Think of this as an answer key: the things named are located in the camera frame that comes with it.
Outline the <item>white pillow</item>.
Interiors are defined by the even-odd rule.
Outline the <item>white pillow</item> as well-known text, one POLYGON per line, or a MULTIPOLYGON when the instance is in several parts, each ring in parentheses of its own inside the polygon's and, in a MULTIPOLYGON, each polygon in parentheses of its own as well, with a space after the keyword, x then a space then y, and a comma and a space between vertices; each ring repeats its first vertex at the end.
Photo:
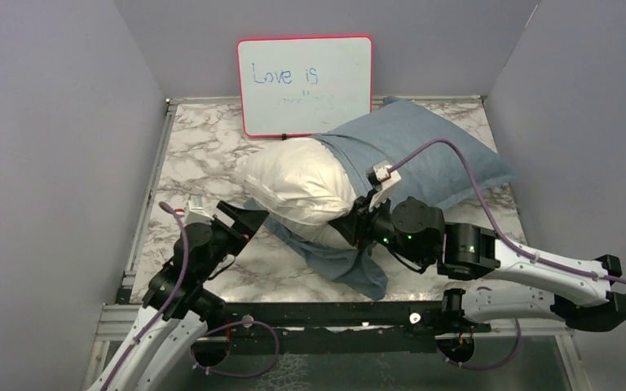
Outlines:
POLYGON ((342 164, 313 138, 267 144, 236 165, 256 205, 295 235, 325 248, 352 245, 328 223, 347 214, 357 193, 342 164))

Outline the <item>blue pillowcase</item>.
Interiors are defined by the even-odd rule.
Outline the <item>blue pillowcase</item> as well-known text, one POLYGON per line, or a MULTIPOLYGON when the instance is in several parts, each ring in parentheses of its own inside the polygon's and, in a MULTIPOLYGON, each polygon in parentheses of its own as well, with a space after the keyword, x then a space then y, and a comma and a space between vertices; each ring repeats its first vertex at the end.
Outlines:
MULTIPOLYGON (((357 198, 370 191, 367 170, 384 160, 398 165, 402 177, 391 196, 393 205, 414 197, 449 209, 470 198, 475 187, 492 189, 514 180, 512 168, 486 144, 442 116, 395 97, 385 98, 377 110, 335 130, 305 138, 332 152, 357 198)), ((266 210, 250 195, 246 205, 266 210)), ((267 228, 324 279, 345 284, 372 300, 385 296, 388 278, 369 255, 359 254, 354 247, 340 250, 308 242, 267 212, 267 228)))

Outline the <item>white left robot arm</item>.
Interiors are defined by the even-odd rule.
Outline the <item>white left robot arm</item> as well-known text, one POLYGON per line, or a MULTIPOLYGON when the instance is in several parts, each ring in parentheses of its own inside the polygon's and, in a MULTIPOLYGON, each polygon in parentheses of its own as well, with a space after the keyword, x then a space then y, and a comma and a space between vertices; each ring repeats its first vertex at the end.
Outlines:
POLYGON ((148 283, 134 322, 91 390, 154 390, 199 338, 223 326, 224 300, 205 288, 227 257, 236 257, 269 214, 224 201, 231 224, 200 209, 159 207, 177 222, 173 256, 148 283))

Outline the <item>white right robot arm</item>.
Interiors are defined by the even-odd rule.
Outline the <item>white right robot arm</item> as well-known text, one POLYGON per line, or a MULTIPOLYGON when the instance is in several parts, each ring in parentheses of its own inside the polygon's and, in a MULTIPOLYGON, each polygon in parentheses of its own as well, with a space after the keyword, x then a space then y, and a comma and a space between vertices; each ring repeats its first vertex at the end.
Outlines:
POLYGON ((435 266, 449 279, 517 284, 500 291, 448 289, 433 321, 445 331, 497 319, 551 319, 574 330, 608 332, 626 320, 626 294, 612 289, 622 275, 615 256, 578 260, 542 252, 480 226, 447 223, 442 209, 414 197, 374 209, 360 197, 329 224, 356 248, 380 244, 418 274, 435 266))

